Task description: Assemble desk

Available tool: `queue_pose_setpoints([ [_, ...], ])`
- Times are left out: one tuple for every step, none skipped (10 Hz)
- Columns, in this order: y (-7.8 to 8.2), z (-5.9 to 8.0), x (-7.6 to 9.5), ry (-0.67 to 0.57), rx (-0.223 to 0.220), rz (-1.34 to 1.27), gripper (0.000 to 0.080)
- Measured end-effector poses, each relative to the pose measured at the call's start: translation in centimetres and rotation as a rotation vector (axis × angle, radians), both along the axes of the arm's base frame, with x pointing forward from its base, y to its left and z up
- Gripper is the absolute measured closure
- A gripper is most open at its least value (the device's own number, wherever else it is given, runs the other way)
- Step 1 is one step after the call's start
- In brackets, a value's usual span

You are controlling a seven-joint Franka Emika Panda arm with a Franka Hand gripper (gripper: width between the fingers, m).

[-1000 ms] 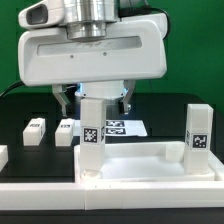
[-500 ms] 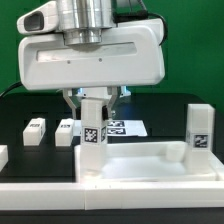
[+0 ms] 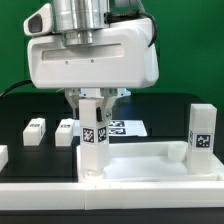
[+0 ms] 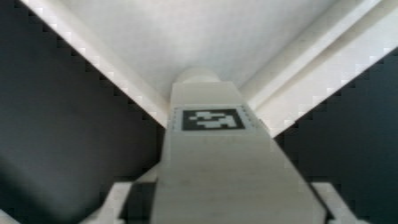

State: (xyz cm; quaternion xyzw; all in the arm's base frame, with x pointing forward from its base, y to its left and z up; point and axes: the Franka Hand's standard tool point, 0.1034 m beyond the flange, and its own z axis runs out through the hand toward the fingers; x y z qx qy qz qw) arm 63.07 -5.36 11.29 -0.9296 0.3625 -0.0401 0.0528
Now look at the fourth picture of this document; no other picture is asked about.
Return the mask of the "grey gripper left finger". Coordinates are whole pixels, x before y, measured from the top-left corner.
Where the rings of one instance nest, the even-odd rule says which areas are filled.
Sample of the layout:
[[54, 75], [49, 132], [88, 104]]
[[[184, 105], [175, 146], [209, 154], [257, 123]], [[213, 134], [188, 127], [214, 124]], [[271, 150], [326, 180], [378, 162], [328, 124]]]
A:
[[117, 182], [97, 211], [78, 224], [149, 224], [154, 182]]

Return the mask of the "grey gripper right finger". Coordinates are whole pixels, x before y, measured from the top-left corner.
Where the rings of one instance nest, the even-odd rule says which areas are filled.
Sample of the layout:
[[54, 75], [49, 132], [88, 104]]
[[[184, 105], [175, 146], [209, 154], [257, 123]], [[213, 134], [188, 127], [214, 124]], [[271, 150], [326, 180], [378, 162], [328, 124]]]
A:
[[312, 182], [310, 185], [332, 215], [326, 224], [371, 224], [357, 218], [332, 184], [328, 182]]

